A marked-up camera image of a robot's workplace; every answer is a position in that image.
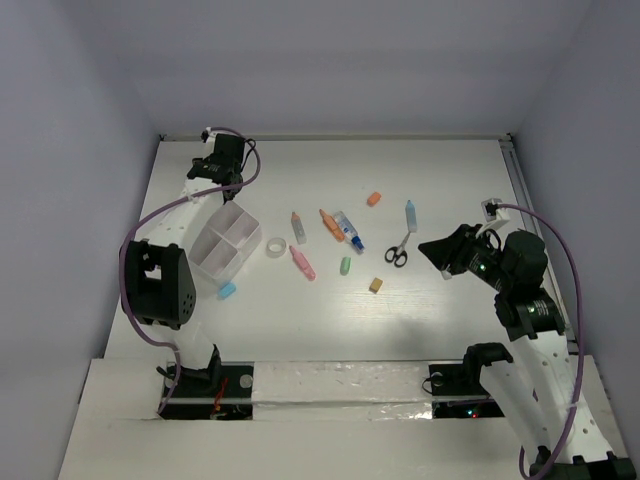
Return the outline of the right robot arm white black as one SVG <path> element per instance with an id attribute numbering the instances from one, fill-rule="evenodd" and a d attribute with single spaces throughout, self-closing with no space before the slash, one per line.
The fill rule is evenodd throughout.
<path id="1" fill-rule="evenodd" d="M 441 273 L 466 272 L 492 287 L 494 308 L 509 339 L 468 347 L 462 384 L 486 391 L 521 444 L 528 479 L 634 479 L 632 461 L 615 453 L 582 393 L 582 366 L 570 359 L 560 310 L 542 286 L 544 242 L 527 231 L 499 247 L 494 231 L 460 225 L 450 236 L 419 245 Z"/>

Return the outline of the white compartment organizer box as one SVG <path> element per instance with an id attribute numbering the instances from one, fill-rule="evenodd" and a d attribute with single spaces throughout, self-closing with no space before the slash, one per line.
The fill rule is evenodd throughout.
<path id="1" fill-rule="evenodd" d="M 259 221 L 229 201 L 205 222 L 188 259 L 205 278 L 222 287 L 232 281 L 261 240 Z"/>

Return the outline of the grey marker orange tip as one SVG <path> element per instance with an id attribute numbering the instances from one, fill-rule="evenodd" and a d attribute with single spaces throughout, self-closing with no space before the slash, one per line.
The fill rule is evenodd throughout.
<path id="1" fill-rule="evenodd" d="M 306 233 L 301 221 L 301 217 L 296 212 L 293 212 L 291 215 L 291 225 L 297 243 L 299 245 L 305 244 L 307 242 Z"/>

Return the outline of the light blue highlighter marker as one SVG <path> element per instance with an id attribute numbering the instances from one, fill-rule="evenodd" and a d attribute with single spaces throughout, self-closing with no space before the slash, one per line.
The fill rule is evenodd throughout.
<path id="1" fill-rule="evenodd" d="M 416 210 L 413 202 L 408 200 L 405 206 L 405 215 L 406 215 L 406 223 L 407 229 L 410 233 L 416 233 L 417 228 L 417 217 Z"/>

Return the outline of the brown eraser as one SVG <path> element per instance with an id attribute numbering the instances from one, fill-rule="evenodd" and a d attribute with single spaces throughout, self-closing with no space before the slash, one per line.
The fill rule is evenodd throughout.
<path id="1" fill-rule="evenodd" d="M 372 293 L 377 294 L 383 285 L 383 280 L 380 278 L 374 278 L 369 286 L 369 290 Z"/>

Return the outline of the pink highlighter marker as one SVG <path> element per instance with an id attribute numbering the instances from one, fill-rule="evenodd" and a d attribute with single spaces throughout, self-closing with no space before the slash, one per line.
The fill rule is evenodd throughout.
<path id="1" fill-rule="evenodd" d="M 296 249 L 293 245 L 289 246 L 289 251 L 292 255 L 293 261 L 299 270 L 303 273 L 303 275 L 309 280 L 314 281 L 316 279 L 316 272 L 309 263 L 308 259 L 304 256 L 304 254 Z"/>

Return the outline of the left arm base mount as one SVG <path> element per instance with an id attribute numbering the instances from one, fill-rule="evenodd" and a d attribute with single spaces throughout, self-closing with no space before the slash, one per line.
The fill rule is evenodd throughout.
<path id="1" fill-rule="evenodd" d="M 176 366 L 158 367 L 164 377 L 160 417 L 165 420 L 235 421 L 253 418 L 253 363 L 223 363 L 214 347 L 203 369 L 181 368 L 173 393 Z"/>

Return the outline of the clear tape roll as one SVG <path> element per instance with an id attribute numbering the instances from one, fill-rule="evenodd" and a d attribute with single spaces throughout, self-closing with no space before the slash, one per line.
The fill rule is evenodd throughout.
<path id="1" fill-rule="evenodd" d="M 276 259 L 283 256 L 287 251 L 287 242 L 281 237 L 273 237 L 266 243 L 266 254 L 269 258 Z"/>

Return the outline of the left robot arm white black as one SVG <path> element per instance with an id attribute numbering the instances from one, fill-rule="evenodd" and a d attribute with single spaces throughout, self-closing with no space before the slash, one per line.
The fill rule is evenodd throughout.
<path id="1" fill-rule="evenodd" d="M 197 292 L 188 252 L 209 215 L 253 181 L 243 172 L 256 151 L 254 139 L 208 127 L 201 140 L 204 152 L 193 159 L 177 199 L 143 217 L 119 251 L 123 313 L 144 342 L 170 350 L 174 358 L 157 369 L 169 384 L 167 397 L 220 388 L 219 350 L 192 319 Z"/>

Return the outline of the black handled scissors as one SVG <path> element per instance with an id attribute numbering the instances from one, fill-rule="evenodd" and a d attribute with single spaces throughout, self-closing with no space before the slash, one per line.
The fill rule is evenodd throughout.
<path id="1" fill-rule="evenodd" d="M 388 248 L 385 252 L 384 259 L 388 264 L 392 264 L 396 268 L 402 268 L 406 265 L 408 260 L 408 254 L 406 252 L 406 244 L 411 236 L 411 232 L 408 231 L 403 240 L 395 246 Z"/>

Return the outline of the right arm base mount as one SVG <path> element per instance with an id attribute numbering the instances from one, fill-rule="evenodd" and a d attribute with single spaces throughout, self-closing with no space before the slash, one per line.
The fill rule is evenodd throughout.
<path id="1" fill-rule="evenodd" d="M 513 361 L 500 343 L 481 343 L 467 348 L 461 362 L 429 366 L 421 389 L 431 396 L 435 419 L 480 419 L 504 416 L 496 401 L 480 384 L 485 367 Z"/>

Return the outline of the aluminium rail right edge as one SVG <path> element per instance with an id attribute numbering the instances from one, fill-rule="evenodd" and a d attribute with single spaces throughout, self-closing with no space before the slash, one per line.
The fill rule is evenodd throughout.
<path id="1" fill-rule="evenodd" d="M 510 134 L 505 135 L 499 140 L 499 146 L 502 152 L 502 156 L 507 168 L 512 188 L 515 194 L 515 205 L 520 207 L 517 212 L 520 213 L 524 229 L 529 233 L 533 233 L 538 237 L 543 237 L 543 229 L 540 227 L 539 220 L 541 217 L 534 213 L 533 206 L 531 204 L 531 198 L 524 180 L 524 176 L 517 158 L 516 149 L 513 143 L 513 139 Z M 557 281 L 554 273 L 553 265 L 548 263 L 547 272 L 544 274 L 543 286 L 551 294 L 551 297 L 555 300 L 556 305 L 559 308 L 561 317 L 565 325 L 565 334 L 567 336 L 568 350 L 570 355 L 578 355 L 581 352 L 581 333 L 580 328 L 574 330 L 574 325 L 571 323 L 571 319 L 574 319 L 577 323 L 581 322 L 582 315 L 582 291 L 580 278 L 575 269 L 572 257 L 567 248 L 562 244 L 558 235 L 553 229 L 545 222 L 542 222 L 543 227 L 551 234 L 557 243 L 561 245 L 561 250 L 564 254 L 564 260 L 569 266 L 571 273 L 572 287 L 571 292 L 576 295 L 576 305 L 572 314 L 569 314 L 566 305 L 565 298 L 561 291 L 560 285 Z"/>

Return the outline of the orange eraser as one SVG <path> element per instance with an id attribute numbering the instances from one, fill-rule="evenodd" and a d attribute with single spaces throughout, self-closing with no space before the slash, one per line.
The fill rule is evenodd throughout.
<path id="1" fill-rule="evenodd" d="M 379 203 L 379 201 L 381 200 L 381 194 L 379 192 L 373 192 L 368 198 L 367 198 L 367 205 L 370 207 L 375 206 L 376 204 Z"/>

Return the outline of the orange highlighter marker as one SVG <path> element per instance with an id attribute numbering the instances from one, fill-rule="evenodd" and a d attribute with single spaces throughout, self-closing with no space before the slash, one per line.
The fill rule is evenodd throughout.
<path id="1" fill-rule="evenodd" d="M 344 233 L 342 232 L 339 225 L 336 223 L 334 218 L 326 213 L 323 209 L 319 210 L 320 216 L 322 218 L 323 224 L 327 227 L 331 235 L 338 241 L 343 242 L 345 239 Z"/>

